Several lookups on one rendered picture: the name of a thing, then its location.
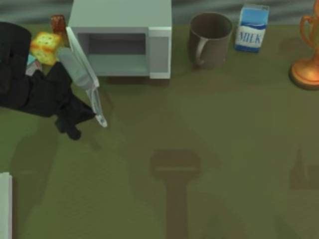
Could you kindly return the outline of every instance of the white microwave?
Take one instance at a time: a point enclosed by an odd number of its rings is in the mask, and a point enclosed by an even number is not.
[[[74,0],[67,34],[97,76],[170,78],[171,0]]]

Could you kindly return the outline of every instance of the gray wall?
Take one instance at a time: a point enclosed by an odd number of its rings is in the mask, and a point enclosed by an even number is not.
[[[0,0],[0,21],[49,23],[53,14],[63,14],[68,19],[72,2],[73,0]],[[245,2],[269,5],[270,23],[298,24],[301,15],[312,13],[314,0],[172,0],[173,22],[188,23],[191,16],[201,11],[217,11],[237,21],[240,8]]]

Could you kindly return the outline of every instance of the table surface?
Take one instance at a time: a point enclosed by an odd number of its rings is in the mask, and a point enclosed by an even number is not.
[[[169,84],[100,78],[109,127],[85,122],[79,141],[54,119],[0,109],[0,169],[15,180],[19,239],[167,239],[174,211],[150,171],[161,149],[200,158],[187,185],[190,239],[319,238],[319,92],[288,79],[290,64],[313,53],[298,27],[269,26],[259,54],[231,47],[213,71],[192,70],[187,38],[188,26],[174,27]]]
[[[74,0],[68,26],[171,27],[171,18],[171,0]]]

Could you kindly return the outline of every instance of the trophy base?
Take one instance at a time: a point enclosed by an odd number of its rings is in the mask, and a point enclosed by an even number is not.
[[[319,65],[314,59],[302,59],[294,63],[289,70],[290,80],[299,88],[308,91],[319,90]]]

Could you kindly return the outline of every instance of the bronze trophy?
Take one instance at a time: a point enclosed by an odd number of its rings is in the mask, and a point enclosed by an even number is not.
[[[305,34],[305,23],[308,22],[310,30]],[[303,41],[315,49],[311,59],[300,59],[290,68],[290,79],[298,87],[305,90],[319,90],[319,0],[314,4],[314,15],[302,16],[300,34]]]

